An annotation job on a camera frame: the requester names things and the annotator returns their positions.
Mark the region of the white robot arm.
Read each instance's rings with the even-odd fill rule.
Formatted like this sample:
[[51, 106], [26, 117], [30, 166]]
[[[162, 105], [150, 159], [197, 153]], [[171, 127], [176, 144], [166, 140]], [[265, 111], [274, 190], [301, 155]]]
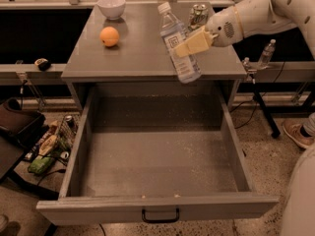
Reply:
[[[175, 48], [184, 57], [226, 47], [254, 34], [271, 34], [297, 27], [315, 55], [314, 0], [243, 0], [213, 16]], [[315, 236], [315, 115], [303, 123], [283, 121], [283, 130], [305, 152], [291, 174], [280, 236]]]

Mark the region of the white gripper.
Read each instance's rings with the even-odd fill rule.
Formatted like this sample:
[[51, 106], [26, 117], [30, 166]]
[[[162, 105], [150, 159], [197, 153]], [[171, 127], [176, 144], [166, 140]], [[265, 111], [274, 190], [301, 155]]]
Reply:
[[206, 23], [206, 27], [192, 31], [174, 48], [173, 52], [178, 57], [186, 57], [207, 51], [212, 45], [226, 47], [243, 38], [243, 27], [238, 11], [235, 6], [230, 6], [213, 14]]

